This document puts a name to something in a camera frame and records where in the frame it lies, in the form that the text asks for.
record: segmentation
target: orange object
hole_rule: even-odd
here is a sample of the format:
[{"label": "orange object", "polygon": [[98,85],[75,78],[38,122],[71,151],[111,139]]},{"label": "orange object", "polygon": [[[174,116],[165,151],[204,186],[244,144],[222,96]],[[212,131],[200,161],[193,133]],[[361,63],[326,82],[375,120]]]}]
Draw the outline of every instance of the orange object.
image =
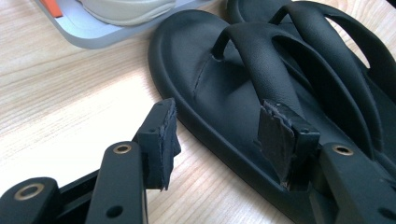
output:
[{"label": "orange object", "polygon": [[40,2],[44,5],[44,7],[47,9],[52,17],[62,17],[62,11],[58,7],[56,0],[40,0]]}]

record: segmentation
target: grommet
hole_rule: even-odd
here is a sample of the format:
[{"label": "grommet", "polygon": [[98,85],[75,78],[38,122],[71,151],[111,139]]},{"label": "grommet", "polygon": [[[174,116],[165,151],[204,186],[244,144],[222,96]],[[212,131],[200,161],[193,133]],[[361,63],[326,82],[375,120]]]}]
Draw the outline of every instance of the grommet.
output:
[{"label": "grommet", "polygon": [[44,185],[41,183],[30,184],[18,190],[14,198],[17,201],[26,201],[37,196],[43,189]]},{"label": "grommet", "polygon": [[116,154],[125,154],[131,150],[132,150],[132,147],[129,145],[120,145],[120,146],[114,147],[113,152]]},{"label": "grommet", "polygon": [[353,155],[353,150],[350,149],[349,147],[345,147],[345,146],[335,145],[332,147],[332,150],[334,150],[336,153],[341,154],[343,156],[352,156]]}]

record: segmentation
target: black plastic part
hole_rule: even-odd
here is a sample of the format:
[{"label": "black plastic part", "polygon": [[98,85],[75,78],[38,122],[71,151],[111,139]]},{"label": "black plastic part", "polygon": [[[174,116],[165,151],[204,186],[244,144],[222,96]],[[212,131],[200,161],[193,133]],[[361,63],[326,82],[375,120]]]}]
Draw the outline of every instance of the black plastic part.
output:
[{"label": "black plastic part", "polygon": [[61,209],[58,185],[54,179],[37,177],[25,180],[0,200],[0,223],[51,223]]},{"label": "black plastic part", "polygon": [[[176,131],[174,100],[159,102],[151,109],[142,128],[134,137],[137,141],[139,134],[148,136],[139,140],[145,147],[145,153],[135,142],[117,143],[106,152],[100,170],[61,189],[58,189],[55,180],[46,177],[23,181],[1,197],[0,223],[82,224],[87,219],[90,207],[92,211],[87,221],[91,223],[147,223],[144,183],[148,182],[146,178],[150,176],[152,183],[159,183],[151,185],[152,189],[168,187],[173,158],[180,152]],[[161,169],[150,170],[149,167]],[[15,192],[29,186],[31,182],[42,183],[45,187],[35,197],[18,203],[13,198]],[[32,186],[23,195],[30,195],[35,189]],[[96,193],[92,202],[94,189]]]},{"label": "black plastic part", "polygon": [[64,206],[56,217],[56,223],[85,222],[98,172],[94,171],[61,188]]},{"label": "black plastic part", "polygon": [[147,189],[168,189],[173,158],[181,151],[176,133],[176,114],[173,99],[160,101],[153,106],[149,119],[143,122],[134,137],[142,148]]},{"label": "black plastic part", "polygon": [[335,223],[394,223],[396,190],[358,148],[327,144],[319,163],[338,205]]},{"label": "black plastic part", "polygon": [[121,142],[109,147],[85,223],[147,223],[146,204],[140,146]]},{"label": "black plastic part", "polygon": [[315,221],[322,224],[333,224],[338,212],[337,204],[332,198],[327,198],[314,189],[309,194]]},{"label": "black plastic part", "polygon": [[308,175],[300,170],[316,152],[320,133],[287,106],[264,100],[258,137],[262,154],[273,164],[280,183],[288,189],[307,190]]}]

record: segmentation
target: wooden table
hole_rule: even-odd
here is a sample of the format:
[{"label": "wooden table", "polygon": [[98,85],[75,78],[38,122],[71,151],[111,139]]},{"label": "wooden table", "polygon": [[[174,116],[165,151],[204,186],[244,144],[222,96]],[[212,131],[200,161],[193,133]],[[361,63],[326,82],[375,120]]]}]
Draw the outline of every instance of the wooden table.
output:
[{"label": "wooden table", "polygon": [[[361,21],[396,55],[396,9],[387,1],[321,2]],[[204,9],[225,15],[225,1]],[[0,2],[0,194],[36,176],[64,186],[98,169],[108,146],[132,139],[161,100],[148,68],[151,34],[80,49],[34,1]],[[151,223],[290,222],[180,123],[177,134],[182,153],[169,190],[148,190]]]}]

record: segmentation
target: white shoe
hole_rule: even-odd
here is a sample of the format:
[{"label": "white shoe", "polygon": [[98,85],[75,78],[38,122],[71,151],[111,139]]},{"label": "white shoe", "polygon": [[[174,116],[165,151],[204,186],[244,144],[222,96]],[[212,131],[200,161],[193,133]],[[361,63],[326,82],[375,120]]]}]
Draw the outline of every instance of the white shoe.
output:
[{"label": "white shoe", "polygon": [[176,0],[80,0],[99,21],[114,25],[137,25],[161,16]]}]

